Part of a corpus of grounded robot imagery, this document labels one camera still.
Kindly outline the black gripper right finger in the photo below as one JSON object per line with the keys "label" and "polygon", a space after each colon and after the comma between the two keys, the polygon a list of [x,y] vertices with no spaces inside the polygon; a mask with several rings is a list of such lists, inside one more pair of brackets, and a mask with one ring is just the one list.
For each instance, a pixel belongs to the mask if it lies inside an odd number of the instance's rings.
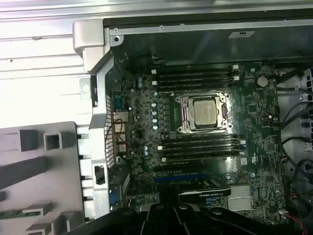
{"label": "black gripper right finger", "polygon": [[263,224],[224,208],[201,210],[193,204],[174,208],[179,223],[187,235],[304,235],[304,225],[294,219],[299,228],[289,224]]}

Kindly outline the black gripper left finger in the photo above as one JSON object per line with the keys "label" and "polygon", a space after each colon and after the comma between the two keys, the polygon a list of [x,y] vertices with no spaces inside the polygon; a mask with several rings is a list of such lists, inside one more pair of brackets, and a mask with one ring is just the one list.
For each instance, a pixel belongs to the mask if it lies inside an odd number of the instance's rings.
{"label": "black gripper left finger", "polygon": [[170,208],[149,203],[137,213],[130,208],[119,208],[73,231],[70,235],[166,235]]}

